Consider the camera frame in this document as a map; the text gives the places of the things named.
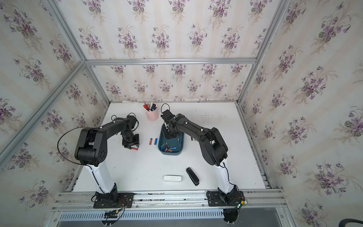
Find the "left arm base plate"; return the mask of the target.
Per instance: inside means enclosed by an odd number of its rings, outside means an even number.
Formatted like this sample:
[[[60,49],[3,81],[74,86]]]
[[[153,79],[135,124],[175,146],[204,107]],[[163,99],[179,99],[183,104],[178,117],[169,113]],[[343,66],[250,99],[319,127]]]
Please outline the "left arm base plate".
[[[94,209],[131,208],[133,197],[134,193],[118,193],[116,196],[95,193],[91,201],[94,203]]]

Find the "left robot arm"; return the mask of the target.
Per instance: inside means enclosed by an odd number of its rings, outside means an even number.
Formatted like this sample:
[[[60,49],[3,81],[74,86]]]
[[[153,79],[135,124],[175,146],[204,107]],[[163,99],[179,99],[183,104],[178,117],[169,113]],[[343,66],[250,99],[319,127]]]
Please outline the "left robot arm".
[[[96,183],[98,194],[112,194],[117,192],[116,183],[112,180],[106,158],[108,154],[108,139],[119,134],[122,137],[122,147],[138,150],[139,135],[134,131],[139,121],[134,113],[125,118],[112,117],[107,124],[96,128],[83,128],[80,132],[75,149],[75,159],[86,166]]]

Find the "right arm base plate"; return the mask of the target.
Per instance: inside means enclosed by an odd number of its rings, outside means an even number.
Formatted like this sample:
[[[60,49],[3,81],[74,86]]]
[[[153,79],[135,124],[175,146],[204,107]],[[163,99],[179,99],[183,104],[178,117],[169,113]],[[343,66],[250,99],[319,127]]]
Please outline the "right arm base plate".
[[[235,189],[227,194],[222,191],[207,191],[206,197],[209,207],[238,207],[246,204],[243,192]]]

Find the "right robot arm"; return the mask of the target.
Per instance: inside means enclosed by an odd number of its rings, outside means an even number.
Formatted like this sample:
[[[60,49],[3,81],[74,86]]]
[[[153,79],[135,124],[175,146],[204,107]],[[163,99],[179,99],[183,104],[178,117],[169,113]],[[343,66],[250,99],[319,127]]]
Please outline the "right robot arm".
[[[229,194],[233,190],[233,186],[227,173],[228,147],[219,130],[215,127],[209,129],[199,126],[183,114],[174,115],[170,110],[163,111],[161,117],[166,127],[164,131],[166,138],[174,138],[182,132],[199,143],[204,160],[215,167],[218,190],[224,194]]]

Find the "teal plastic storage box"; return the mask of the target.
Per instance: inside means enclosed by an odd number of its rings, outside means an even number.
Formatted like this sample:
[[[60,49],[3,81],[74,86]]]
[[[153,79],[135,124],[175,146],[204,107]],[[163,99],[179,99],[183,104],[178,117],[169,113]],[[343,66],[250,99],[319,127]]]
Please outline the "teal plastic storage box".
[[[164,136],[165,125],[162,125],[157,148],[164,155],[179,155],[183,150],[184,133],[179,133],[175,138],[167,139]]]

